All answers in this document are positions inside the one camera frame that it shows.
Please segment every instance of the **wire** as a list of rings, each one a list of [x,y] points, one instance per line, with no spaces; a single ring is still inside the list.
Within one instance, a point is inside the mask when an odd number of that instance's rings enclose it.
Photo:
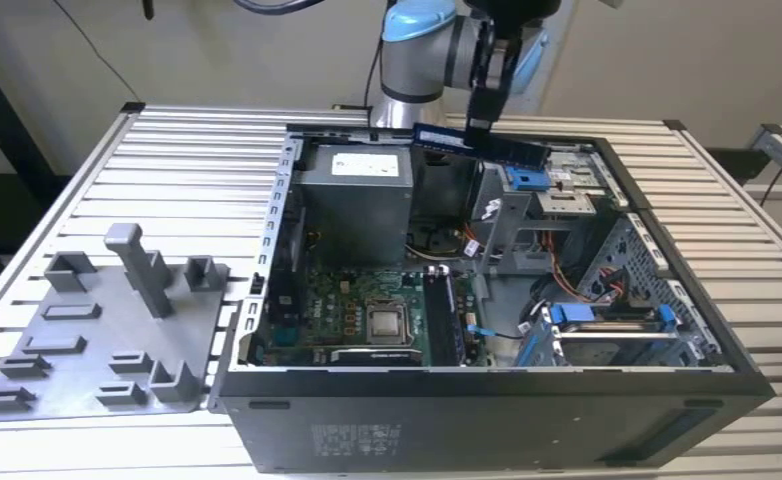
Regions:
[[[71,20],[71,23],[76,27],[76,30],[80,32],[80,35],[83,35],[83,38],[85,39],[85,42],[88,43],[88,46],[92,47],[92,51],[95,52],[95,55],[98,56],[98,58],[100,59],[100,61],[103,62],[103,64],[107,66],[107,68],[110,69],[110,71],[115,74],[115,76],[118,77],[118,79],[122,81],[122,83],[127,87],[127,90],[130,90],[130,93],[134,95],[134,99],[138,102],[142,102],[142,99],[139,98],[139,95],[136,94],[136,90],[134,90],[134,87],[130,86],[130,83],[127,83],[127,80],[124,80],[124,77],[118,72],[118,70],[115,69],[115,67],[110,64],[110,62],[107,61],[107,59],[103,58],[103,55],[100,54],[100,51],[98,50],[98,47],[95,46],[95,43],[92,42],[92,39],[88,38],[88,35],[85,34],[85,31],[83,30],[83,27],[80,27],[80,24],[76,23],[76,20],[71,16],[71,13],[68,12],[68,10],[61,5],[61,3],[59,3],[59,0],[53,0],[53,3],[59,7],[59,10],[61,10],[61,13],[65,14],[65,17],[68,17],[68,20]]]
[[[496,331],[488,328],[480,328],[476,325],[468,325],[468,332],[475,335],[482,335],[484,337],[500,337],[506,338],[507,340],[522,340],[525,337],[522,335],[507,335],[506,333],[498,333]]]
[[[554,280],[557,281],[557,284],[563,289],[563,291],[569,293],[573,297],[575,297],[578,300],[581,300],[585,303],[590,302],[590,299],[575,290],[575,288],[571,286],[571,283],[566,279],[566,276],[563,275],[563,271],[561,270],[561,264],[558,261],[557,251],[554,249],[553,232],[546,232],[543,237],[546,242],[546,249],[551,253],[551,274],[554,275]]]
[[[767,196],[770,195],[770,191],[774,189],[774,185],[777,185],[777,180],[779,180],[781,176],[782,176],[782,167],[779,167],[779,171],[777,172],[777,175],[774,175],[774,179],[770,181],[770,184],[767,185],[767,190],[765,190],[765,195],[762,195],[762,201],[759,202],[759,207],[765,206],[765,201],[767,200]]]
[[[386,31],[386,12],[396,4],[396,0],[387,0],[386,9],[382,12],[382,24],[379,25],[379,38],[376,39],[376,49],[374,50],[374,61],[370,64],[370,73],[367,74],[367,82],[364,83],[364,98],[362,99],[362,107],[367,110],[367,128],[372,125],[370,117],[372,114],[372,107],[367,105],[370,100],[370,87],[374,83],[374,73],[376,72],[376,63],[379,63],[379,77],[382,79],[382,34]]]
[[[446,262],[448,260],[459,260],[462,258],[462,257],[440,257],[440,256],[430,255],[428,253],[424,253],[424,252],[416,250],[411,245],[406,245],[406,250],[408,250],[412,255],[423,258],[424,260],[430,260],[432,262]]]
[[[236,3],[250,12],[258,13],[260,15],[287,15],[288,13],[294,13],[299,10],[304,10],[306,8],[312,7],[323,1],[326,0],[290,0],[288,2],[279,3],[278,5],[260,5],[252,0],[234,0],[234,3]]]

